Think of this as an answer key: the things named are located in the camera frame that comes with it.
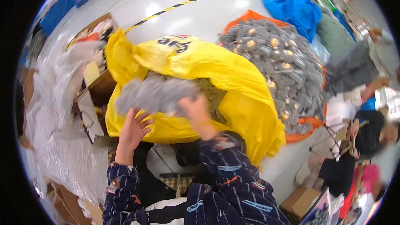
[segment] gray shirt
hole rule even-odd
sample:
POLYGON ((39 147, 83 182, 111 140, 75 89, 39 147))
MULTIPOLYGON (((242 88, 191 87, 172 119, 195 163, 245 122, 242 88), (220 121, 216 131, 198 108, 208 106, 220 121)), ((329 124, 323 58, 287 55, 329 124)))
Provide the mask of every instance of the gray shirt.
POLYGON ((370 58, 378 69, 379 76, 389 78, 389 87, 400 91, 400 85, 397 81, 400 58, 392 35, 382 30, 382 36, 377 36, 376 42, 373 42, 371 37, 368 37, 368 44, 370 58))

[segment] tiled floor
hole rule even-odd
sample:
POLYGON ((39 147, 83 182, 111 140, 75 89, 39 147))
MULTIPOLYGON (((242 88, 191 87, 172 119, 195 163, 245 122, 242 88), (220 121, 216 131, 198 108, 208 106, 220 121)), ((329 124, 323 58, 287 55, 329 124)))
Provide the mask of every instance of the tiled floor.
MULTIPOLYGON (((186 0, 90 0, 81 8, 73 8, 58 24, 47 39, 41 52, 45 57, 62 32, 74 36, 87 24, 99 16, 111 12, 117 24, 127 29, 142 19, 160 12, 168 7, 186 0)), ((200 0, 183 5, 128 32, 127 36, 134 43, 161 38, 169 34, 191 34, 208 42, 215 42, 218 33, 226 24, 247 9, 270 17, 262 0, 200 0)), ((340 97, 334 98, 328 107, 328 124, 341 121, 346 115, 353 115, 351 107, 343 103, 340 97)), ((314 151, 328 154, 332 145, 326 132, 316 130, 312 136, 291 145, 284 146, 274 157, 262 161, 263 179, 275 188, 278 203, 281 203, 296 187, 294 176, 302 162, 310 155, 309 147, 323 141, 314 147, 314 151)), ((155 145, 149 153, 148 167, 158 176, 162 172, 191 172, 194 168, 182 168, 175 160, 175 152, 169 145, 155 145)))

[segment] navy patterned jacket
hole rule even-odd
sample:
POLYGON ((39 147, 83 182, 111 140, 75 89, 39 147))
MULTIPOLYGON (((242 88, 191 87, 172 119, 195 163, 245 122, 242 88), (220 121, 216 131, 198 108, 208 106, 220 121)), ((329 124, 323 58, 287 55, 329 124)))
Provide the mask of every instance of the navy patterned jacket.
MULTIPOLYGON (((290 224, 277 208, 272 186, 260 179, 259 169, 237 149, 239 146, 225 133, 201 143, 201 160, 213 174, 215 184, 190 185, 184 224, 290 224)), ((137 193, 140 181, 135 168, 112 163, 107 176, 103 223, 148 224, 137 193)))

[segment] yellow and black hazard tape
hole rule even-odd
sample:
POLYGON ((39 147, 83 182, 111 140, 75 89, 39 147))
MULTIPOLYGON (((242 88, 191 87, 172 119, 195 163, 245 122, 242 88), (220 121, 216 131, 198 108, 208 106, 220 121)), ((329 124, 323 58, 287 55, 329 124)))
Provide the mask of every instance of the yellow and black hazard tape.
POLYGON ((147 18, 143 19, 142 21, 140 21, 140 22, 138 22, 138 23, 132 25, 130 28, 128 28, 128 29, 125 31, 125 33, 127 33, 127 32, 129 32, 129 31, 133 30, 133 29, 136 28, 137 26, 143 24, 144 22, 146 22, 146 21, 148 21, 148 20, 150 20, 150 19, 152 19, 152 18, 154 18, 154 17, 157 17, 157 16, 163 14, 164 12, 170 11, 170 10, 172 10, 172 9, 175 9, 175 8, 179 7, 179 6, 186 5, 186 4, 188 4, 188 3, 195 2, 195 1, 198 1, 198 0, 188 0, 188 1, 185 1, 185 2, 182 2, 182 3, 179 3, 179 4, 177 4, 177 5, 171 6, 170 8, 167 8, 167 9, 165 9, 165 10, 163 10, 163 11, 157 12, 156 14, 153 14, 153 15, 151 15, 150 17, 147 17, 147 18))

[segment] yellow plastic bag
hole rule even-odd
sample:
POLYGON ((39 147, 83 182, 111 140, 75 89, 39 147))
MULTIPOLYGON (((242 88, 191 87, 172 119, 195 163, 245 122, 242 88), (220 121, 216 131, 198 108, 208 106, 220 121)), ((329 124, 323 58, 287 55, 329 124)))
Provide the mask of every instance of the yellow plastic bag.
MULTIPOLYGON (((110 136, 119 136, 125 121, 114 107, 121 88, 136 77, 144 79, 150 69, 183 79, 210 78, 215 87, 228 91, 218 107, 227 125, 213 124, 219 131, 239 133, 253 164, 259 165, 264 156, 273 157, 286 144, 284 125, 277 118, 266 80, 244 57, 189 35, 134 45, 121 28, 110 37, 105 52, 108 70, 117 82, 105 118, 110 136)), ((152 118, 152 132, 143 141, 181 143, 198 139, 186 118, 166 117, 163 113, 152 118)))

